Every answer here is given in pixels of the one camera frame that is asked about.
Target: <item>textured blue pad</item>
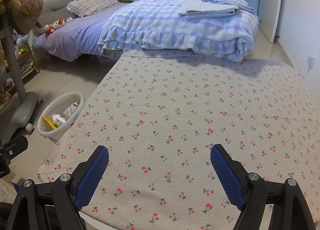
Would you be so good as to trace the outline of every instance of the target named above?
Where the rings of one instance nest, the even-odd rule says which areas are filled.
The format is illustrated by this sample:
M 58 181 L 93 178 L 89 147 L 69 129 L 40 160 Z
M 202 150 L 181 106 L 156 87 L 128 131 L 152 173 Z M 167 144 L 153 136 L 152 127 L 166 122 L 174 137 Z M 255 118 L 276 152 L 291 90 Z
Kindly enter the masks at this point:
M 78 186 L 77 199 L 74 203 L 74 206 L 78 209 L 78 211 L 80 211 L 82 207 L 89 205 L 89 202 L 108 166 L 108 163 L 108 149 L 103 148 Z
M 242 198 L 241 184 L 216 146 L 211 148 L 210 158 L 230 203 L 239 210 L 243 209 L 246 203 Z

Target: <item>caster wheel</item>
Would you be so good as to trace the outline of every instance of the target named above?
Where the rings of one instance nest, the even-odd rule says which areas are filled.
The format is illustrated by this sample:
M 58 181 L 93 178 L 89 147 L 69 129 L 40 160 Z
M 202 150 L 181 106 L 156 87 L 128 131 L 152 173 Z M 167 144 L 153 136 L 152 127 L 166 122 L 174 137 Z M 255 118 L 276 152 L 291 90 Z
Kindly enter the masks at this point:
M 43 98 L 39 96 L 37 100 L 37 104 L 40 105 L 42 102 L 43 102 Z
M 32 124 L 29 123 L 29 124 L 26 125 L 25 129 L 27 130 L 27 132 L 28 132 L 29 134 L 31 134 L 32 131 L 33 131 L 35 128 L 33 127 Z

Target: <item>power outlet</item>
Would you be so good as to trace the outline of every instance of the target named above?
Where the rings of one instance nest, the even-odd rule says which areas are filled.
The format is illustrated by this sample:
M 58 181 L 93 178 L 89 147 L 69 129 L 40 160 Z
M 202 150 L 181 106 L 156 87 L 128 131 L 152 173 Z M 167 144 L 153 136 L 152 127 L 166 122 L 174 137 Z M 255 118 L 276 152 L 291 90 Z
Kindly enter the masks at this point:
M 308 59 L 307 59 L 307 63 L 309 64 L 309 67 L 312 69 L 316 63 L 316 57 L 314 57 L 313 55 L 309 55 Z

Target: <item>trash can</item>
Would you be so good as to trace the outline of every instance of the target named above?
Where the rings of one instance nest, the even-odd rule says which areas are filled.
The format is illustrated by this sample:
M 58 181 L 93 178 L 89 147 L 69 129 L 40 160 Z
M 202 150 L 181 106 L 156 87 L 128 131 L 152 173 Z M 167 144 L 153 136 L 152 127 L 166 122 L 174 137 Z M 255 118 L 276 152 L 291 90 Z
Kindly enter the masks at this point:
M 38 120 L 38 132 L 53 142 L 57 142 L 60 137 L 73 125 L 84 108 L 85 99 L 80 92 L 70 92 L 54 100 L 41 114 L 42 117 L 51 118 L 53 113 L 62 115 L 63 112 L 73 103 L 78 102 L 79 106 L 71 118 L 57 129 L 52 129 L 41 117 Z

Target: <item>gray metal stand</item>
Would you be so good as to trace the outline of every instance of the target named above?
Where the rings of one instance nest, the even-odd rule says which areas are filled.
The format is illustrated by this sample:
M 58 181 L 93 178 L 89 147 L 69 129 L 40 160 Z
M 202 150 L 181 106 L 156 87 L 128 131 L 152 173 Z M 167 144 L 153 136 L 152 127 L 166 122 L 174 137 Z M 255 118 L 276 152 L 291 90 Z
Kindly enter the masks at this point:
M 11 105 L 12 109 L 4 112 L 4 114 L 0 116 L 0 139 L 3 143 L 6 143 L 18 128 L 25 127 L 28 124 L 36 106 L 38 96 L 34 92 L 26 93 L 13 46 L 13 27 L 6 13 L 2 14 L 1 19 L 2 30 L 0 31 L 0 38 L 4 38 L 2 46 L 4 47 L 9 69 L 12 73 L 12 79 L 20 100 L 13 102 Z

